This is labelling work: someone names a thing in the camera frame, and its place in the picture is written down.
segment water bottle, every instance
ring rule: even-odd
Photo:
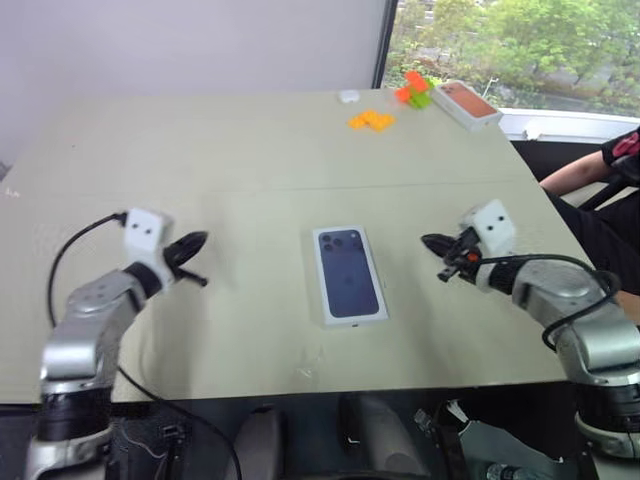
[[[528,468],[494,463],[487,469],[487,480],[551,480],[552,477]]]

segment cable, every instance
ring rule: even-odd
[[[120,432],[122,433],[122,436],[125,438],[125,440],[129,443],[131,443],[132,445],[135,445],[137,447],[140,447],[142,449],[144,449],[149,455],[151,455],[153,458],[157,459],[157,460],[161,460],[164,457],[167,456],[167,452],[164,453],[155,453],[153,450],[151,450],[151,447],[149,447],[149,445],[147,445],[146,443],[142,443],[138,440],[134,440],[132,439],[129,434],[127,433],[127,429],[124,425],[124,422],[120,425]]]
[[[556,346],[553,343],[551,343],[551,340],[550,340],[551,334],[553,332],[555,332],[560,327],[564,327],[565,325],[572,323],[578,318],[584,317],[585,315],[588,315],[591,312],[595,312],[597,309],[602,307],[605,303],[609,302],[613,298],[613,296],[620,291],[620,280],[616,275],[612,274],[611,272],[598,272],[598,273],[606,274],[607,276],[609,276],[609,279],[610,279],[610,285],[608,287],[608,291],[605,290],[606,292],[605,296],[602,297],[597,302],[593,303],[592,305],[589,305],[588,307],[583,308],[582,310],[576,313],[573,313],[567,317],[561,318],[560,320],[553,322],[551,325],[547,326],[547,328],[545,328],[544,331],[542,332],[543,343],[554,352],[556,351]]]
[[[95,230],[100,225],[104,225],[105,223],[110,222],[111,220],[118,220],[122,225],[124,225],[126,218],[127,218],[126,212],[112,213],[111,215],[101,218],[100,220],[92,223],[91,225],[84,227],[78,233],[73,235],[62,246],[60,251],[58,251],[56,258],[53,260],[53,264],[51,265],[51,270],[49,271],[49,279],[47,280],[47,310],[49,313],[49,322],[51,323],[52,327],[56,326],[56,316],[53,312],[53,282],[55,280],[56,271],[58,270],[58,265],[60,264],[60,260],[62,260],[62,257],[64,256],[64,254],[67,252],[67,250],[71,245],[73,245],[80,237],[89,233],[91,230]]]
[[[160,472],[162,472],[162,467],[164,466],[166,459],[167,455],[165,454],[164,457],[162,457],[162,460],[160,460],[160,463],[158,463],[158,469],[156,470],[156,474],[153,476],[153,480],[158,480],[160,478]]]
[[[605,303],[609,302],[613,296],[620,291],[620,280],[616,275],[611,272],[607,272],[604,270],[594,270],[587,263],[582,260],[578,260],[577,258],[569,257],[568,255],[556,255],[556,254],[529,254],[529,255],[512,255],[506,257],[495,257],[495,258],[486,258],[478,261],[479,265],[489,265],[494,263],[507,263],[512,261],[523,261],[528,262],[531,260],[558,260],[567,263],[572,263],[577,265],[586,271],[604,290],[605,295],[597,302],[589,305],[582,310],[579,310],[571,315],[568,315],[560,320],[556,320],[555,322],[548,325],[544,331],[542,332],[542,342],[554,352],[556,351],[556,346],[551,342],[550,337],[553,332],[558,330],[565,325],[568,325],[579,318],[584,317],[585,315],[590,314],[591,312],[596,311],[600,307],[602,307]]]
[[[113,213],[104,218],[101,218],[100,220],[92,223],[91,225],[86,226],[85,228],[77,232],[75,235],[73,235],[69,240],[67,240],[67,242],[62,246],[60,251],[58,251],[58,253],[56,254],[53,264],[51,265],[51,270],[49,272],[49,279],[47,282],[47,312],[49,314],[49,322],[51,323],[51,326],[53,328],[55,328],[57,325],[55,312],[53,311],[53,284],[54,284],[56,272],[58,270],[58,265],[60,264],[62,257],[64,256],[66,251],[69,249],[69,247],[71,247],[71,245],[73,245],[83,235],[89,233],[90,231],[112,220],[117,220],[118,222],[120,222],[121,225],[124,226],[126,222],[126,218],[127,218],[126,212]],[[138,389],[142,394],[146,395],[154,402],[159,403],[160,405],[163,405],[164,407],[179,413],[180,415],[188,418],[191,421],[194,421],[196,423],[203,425],[204,427],[209,429],[211,433],[219,437],[222,440],[222,443],[224,444],[225,448],[228,450],[229,455],[231,456],[231,461],[233,462],[233,466],[236,471],[237,480],[242,480],[242,471],[240,469],[240,459],[238,458],[238,454],[235,448],[233,447],[233,443],[231,442],[231,440],[229,440],[229,438],[218,427],[216,427],[213,423],[211,423],[206,418],[196,415],[195,413],[192,413],[189,410],[182,408],[179,405],[176,405],[173,402],[166,400],[160,397],[159,395],[156,395],[150,392],[145,387],[143,387],[138,382],[136,382],[133,378],[131,378],[131,376],[121,366],[118,366],[118,372],[120,372],[120,374],[134,388]],[[147,453],[153,456],[153,453],[150,451],[150,449],[147,450]]]
[[[175,403],[169,401],[169,400],[165,400],[164,398],[151,393],[149,390],[147,390],[145,387],[143,387],[142,385],[140,385],[138,382],[136,382],[133,378],[131,378],[131,376],[124,371],[124,369],[122,367],[118,367],[118,372],[120,372],[120,374],[131,384],[133,385],[135,388],[137,388],[141,393],[143,393],[144,395],[146,395],[147,397],[149,397],[151,400],[153,400],[154,402],[159,403],[160,405],[163,405],[164,407],[169,408],[170,410],[173,410],[177,413],[179,413],[180,415],[188,418],[189,420],[192,420],[196,423],[199,423],[200,425],[206,427],[207,429],[209,429],[209,431],[211,433],[213,433],[214,435],[218,436],[220,438],[220,440],[222,440],[222,443],[224,444],[225,448],[229,451],[229,455],[231,456],[231,461],[233,462],[233,466],[236,470],[236,478],[238,480],[242,480],[242,471],[240,469],[240,459],[238,458],[238,454],[236,453],[235,448],[233,447],[233,443],[231,442],[231,440],[229,440],[229,438],[222,433],[222,431],[216,427],[213,423],[211,423],[209,420],[207,420],[204,417],[201,417],[199,415],[196,415],[195,413],[190,412],[189,410],[182,408],[179,405],[176,405]]]

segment window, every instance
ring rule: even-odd
[[[640,117],[640,0],[400,0],[383,85],[407,70],[498,107]]]

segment table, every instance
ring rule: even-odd
[[[382,133],[352,130],[366,109]],[[121,364],[169,398],[233,397],[564,378],[541,327],[506,296],[463,281],[420,242],[456,234],[470,207],[500,198],[518,250],[585,258],[497,127],[469,133],[436,105],[390,91],[340,104],[334,92],[81,100],[24,153],[0,195],[0,402],[35,402],[46,275],[75,231],[134,206],[172,215],[175,235],[211,233],[181,282],[149,302]],[[324,329],[311,230],[366,229],[390,320]],[[126,265],[123,231],[104,227],[65,257],[62,316],[73,288]],[[142,395],[118,379],[114,400]]]

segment smartphone box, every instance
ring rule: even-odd
[[[388,319],[364,229],[318,228],[313,242],[325,325],[357,327]]]
[[[438,85],[431,91],[431,98],[471,132],[497,124],[502,118],[502,112],[459,80]]]

